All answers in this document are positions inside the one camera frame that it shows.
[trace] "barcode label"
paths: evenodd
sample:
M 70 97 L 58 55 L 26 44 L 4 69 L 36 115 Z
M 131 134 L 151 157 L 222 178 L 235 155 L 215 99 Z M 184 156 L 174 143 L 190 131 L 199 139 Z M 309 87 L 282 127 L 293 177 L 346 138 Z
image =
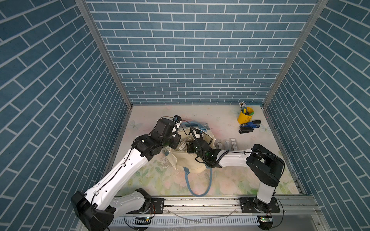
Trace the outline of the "barcode label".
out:
M 182 145 L 180 145 L 178 149 L 181 151 L 185 147 L 186 147 L 186 142 L 183 142 Z
M 233 150 L 234 150 L 234 151 L 237 151 L 237 150 L 238 150 L 238 147 L 236 146 L 236 141 L 235 141 L 235 139 L 231 139 L 231 143 L 232 143 Z

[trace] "green leaf print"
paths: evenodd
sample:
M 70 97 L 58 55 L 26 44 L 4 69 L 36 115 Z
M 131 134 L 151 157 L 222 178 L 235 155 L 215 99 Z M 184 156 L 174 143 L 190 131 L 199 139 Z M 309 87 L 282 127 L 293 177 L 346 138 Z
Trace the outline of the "green leaf print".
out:
M 159 174 L 163 175 L 163 172 L 161 171 L 161 169 L 160 169 L 159 167 L 155 167 L 155 170 L 156 170 Z
M 239 181 L 238 188 L 242 192 L 242 194 L 248 194 L 248 192 L 246 193 L 246 190 L 245 190 L 245 186 L 243 184 L 243 181 Z
M 142 174 L 142 177 L 148 174 L 148 172 L 149 172 L 149 169 L 145 170 L 145 172 Z
M 286 194 L 286 190 L 285 190 L 285 187 L 284 186 L 282 186 L 281 184 L 279 184 L 279 188 L 280 188 L 282 194 Z

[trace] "blue brick wallpaper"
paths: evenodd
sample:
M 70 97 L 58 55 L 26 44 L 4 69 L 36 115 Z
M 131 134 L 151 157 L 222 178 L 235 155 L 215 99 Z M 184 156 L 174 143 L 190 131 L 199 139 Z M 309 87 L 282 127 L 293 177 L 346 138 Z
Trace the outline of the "blue brick wallpaper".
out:
M 0 1 L 0 230 L 74 230 L 126 110 L 74 0 Z
M 261 104 L 316 0 L 87 0 L 133 104 Z
M 370 230 L 370 1 L 329 0 L 267 110 L 332 230 Z

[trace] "table surface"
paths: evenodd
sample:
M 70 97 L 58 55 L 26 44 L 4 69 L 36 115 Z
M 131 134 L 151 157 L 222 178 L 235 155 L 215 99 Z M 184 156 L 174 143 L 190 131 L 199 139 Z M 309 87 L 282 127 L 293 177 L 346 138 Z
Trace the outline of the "table surface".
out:
M 260 128 L 254 129 L 251 133 L 239 134 L 239 123 L 237 122 L 240 112 L 239 106 L 134 106 L 114 165 L 118 164 L 124 157 L 137 136 L 149 133 L 160 117 L 172 117 L 174 115 L 179 115 L 187 121 L 197 121 L 201 124 L 208 123 L 217 139 L 235 138 L 239 150 L 252 148 L 254 144 L 261 144 L 282 158 L 261 107 L 249 107 L 255 112 L 252 120 L 261 120 Z M 190 186 L 193 192 L 202 194 L 206 190 L 209 184 L 209 171 L 189 174 Z M 191 195 L 184 176 L 184 171 L 175 170 L 165 155 L 160 153 L 154 156 L 147 165 L 140 168 L 122 187 L 117 196 L 130 194 L 137 188 L 143 188 L 153 196 Z M 257 194 L 258 186 L 259 179 L 250 168 L 236 166 L 214 168 L 212 185 L 208 195 Z M 276 193 L 299 193 L 287 167 L 280 178 Z

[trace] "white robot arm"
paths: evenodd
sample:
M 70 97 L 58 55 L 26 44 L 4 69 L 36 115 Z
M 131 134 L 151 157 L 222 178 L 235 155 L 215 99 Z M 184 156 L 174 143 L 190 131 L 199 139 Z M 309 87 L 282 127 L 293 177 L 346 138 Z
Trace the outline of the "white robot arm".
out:
M 124 197 L 115 198 L 115 195 L 137 170 L 164 147 L 175 149 L 178 146 L 181 138 L 177 134 L 180 121 L 179 116 L 175 116 L 173 120 L 160 118 L 149 134 L 134 140 L 123 159 L 97 184 L 85 193 L 77 191 L 72 196 L 72 205 L 77 217 L 90 231 L 104 231 L 114 218 L 128 212 L 148 211 L 151 196 L 142 188 Z M 209 167 L 243 166 L 253 170 L 261 180 L 255 198 L 256 208 L 258 207 L 260 211 L 268 209 L 275 187 L 279 183 L 283 160 L 261 145 L 234 152 L 212 149 L 201 135 L 197 137 L 194 135 L 195 140 L 190 144 L 192 146 L 190 150 L 193 149 Z M 212 153 L 208 155 L 212 158 L 208 158 L 205 153 Z

